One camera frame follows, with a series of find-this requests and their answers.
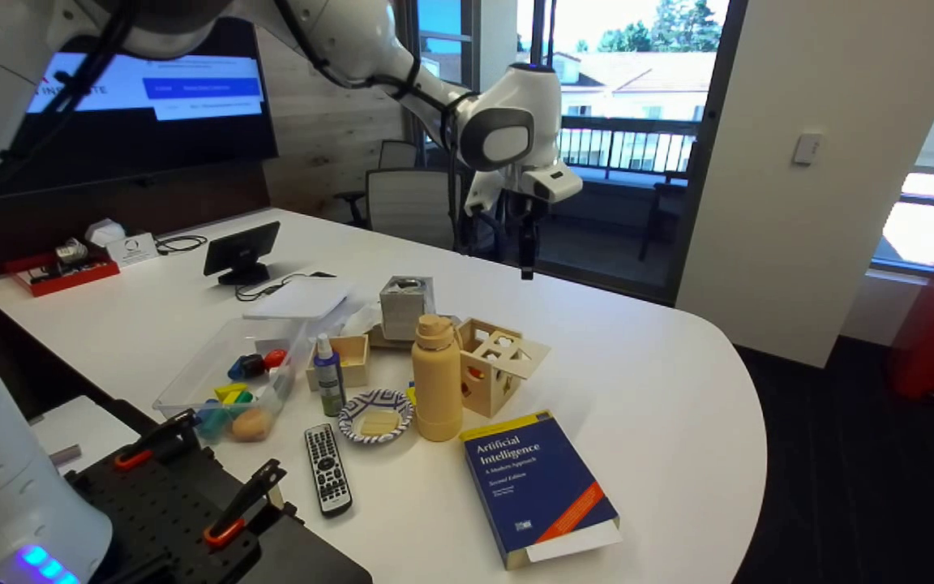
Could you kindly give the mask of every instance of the remote control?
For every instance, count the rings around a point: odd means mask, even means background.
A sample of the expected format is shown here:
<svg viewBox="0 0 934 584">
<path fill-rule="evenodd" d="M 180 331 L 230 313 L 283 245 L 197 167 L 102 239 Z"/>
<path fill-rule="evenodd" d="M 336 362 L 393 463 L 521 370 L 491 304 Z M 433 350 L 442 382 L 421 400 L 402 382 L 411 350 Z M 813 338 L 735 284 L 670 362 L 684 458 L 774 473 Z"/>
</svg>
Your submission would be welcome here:
<svg viewBox="0 0 934 584">
<path fill-rule="evenodd" d="M 350 510 L 350 483 L 336 451 L 336 432 L 332 425 L 314 425 L 304 432 L 309 472 L 314 483 L 314 500 L 323 517 L 340 517 Z"/>
</svg>

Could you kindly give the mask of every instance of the plate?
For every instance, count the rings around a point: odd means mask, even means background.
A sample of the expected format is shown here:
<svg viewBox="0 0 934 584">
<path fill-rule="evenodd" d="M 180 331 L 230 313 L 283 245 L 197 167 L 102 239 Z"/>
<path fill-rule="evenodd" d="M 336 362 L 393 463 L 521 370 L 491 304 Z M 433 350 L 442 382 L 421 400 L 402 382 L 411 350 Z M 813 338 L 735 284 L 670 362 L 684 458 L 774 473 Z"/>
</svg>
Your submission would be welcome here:
<svg viewBox="0 0 934 584">
<path fill-rule="evenodd" d="M 340 434 L 353 446 L 388 446 L 404 434 L 409 421 L 409 400 L 388 391 L 360 393 L 336 417 Z"/>
</svg>

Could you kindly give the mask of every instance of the sky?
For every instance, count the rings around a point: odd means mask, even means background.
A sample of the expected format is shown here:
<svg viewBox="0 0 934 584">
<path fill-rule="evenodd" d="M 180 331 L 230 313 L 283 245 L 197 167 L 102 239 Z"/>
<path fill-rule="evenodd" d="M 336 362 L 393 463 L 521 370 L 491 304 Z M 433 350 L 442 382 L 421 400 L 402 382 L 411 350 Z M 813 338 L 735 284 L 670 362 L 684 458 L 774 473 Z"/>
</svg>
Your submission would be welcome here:
<svg viewBox="0 0 934 584">
<path fill-rule="evenodd" d="M 711 0 L 712 20 L 724 24 L 731 0 Z M 605 31 L 641 20 L 654 27 L 657 0 L 558 0 L 558 48 L 573 48 L 578 38 L 601 42 Z M 520 0 L 520 32 L 533 36 L 533 0 Z"/>
</svg>

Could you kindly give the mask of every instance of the bottle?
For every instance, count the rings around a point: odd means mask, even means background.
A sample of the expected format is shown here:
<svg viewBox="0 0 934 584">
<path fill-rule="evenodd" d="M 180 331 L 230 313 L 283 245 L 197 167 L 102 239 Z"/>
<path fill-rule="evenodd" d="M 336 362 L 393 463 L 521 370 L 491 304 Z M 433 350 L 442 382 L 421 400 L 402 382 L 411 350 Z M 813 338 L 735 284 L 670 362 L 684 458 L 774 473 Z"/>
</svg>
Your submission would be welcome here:
<svg viewBox="0 0 934 584">
<path fill-rule="evenodd" d="M 340 357 L 335 354 L 332 338 L 314 338 L 314 382 L 323 404 L 323 417 L 336 418 L 342 408 L 342 381 L 340 381 Z"/>
<path fill-rule="evenodd" d="M 448 442 L 464 425 L 460 404 L 460 346 L 454 342 L 454 323 L 442 314 L 421 314 L 416 323 L 411 345 L 416 378 L 416 430 L 428 442 Z"/>
</svg>

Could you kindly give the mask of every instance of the blue book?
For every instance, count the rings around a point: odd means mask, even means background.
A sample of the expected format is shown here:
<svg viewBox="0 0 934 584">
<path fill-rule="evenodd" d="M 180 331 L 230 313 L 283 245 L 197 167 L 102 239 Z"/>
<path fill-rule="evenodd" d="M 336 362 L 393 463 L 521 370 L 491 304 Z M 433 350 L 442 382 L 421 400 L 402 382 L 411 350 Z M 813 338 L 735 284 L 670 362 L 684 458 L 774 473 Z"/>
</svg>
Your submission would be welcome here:
<svg viewBox="0 0 934 584">
<path fill-rule="evenodd" d="M 622 543 L 620 513 L 549 413 L 460 442 L 505 567 Z"/>
</svg>

